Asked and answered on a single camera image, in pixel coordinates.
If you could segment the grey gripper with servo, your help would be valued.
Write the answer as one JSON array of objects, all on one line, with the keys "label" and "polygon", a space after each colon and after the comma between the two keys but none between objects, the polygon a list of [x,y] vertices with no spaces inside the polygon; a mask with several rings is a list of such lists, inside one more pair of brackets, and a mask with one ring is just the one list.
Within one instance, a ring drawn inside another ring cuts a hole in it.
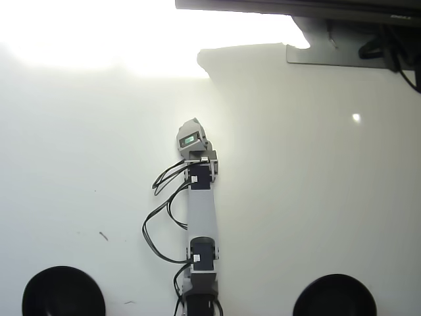
[{"label": "grey gripper with servo", "polygon": [[205,129],[201,127],[197,118],[192,118],[183,123],[177,136],[178,151],[183,159],[188,160],[191,151],[211,151],[212,143],[205,135]]}]

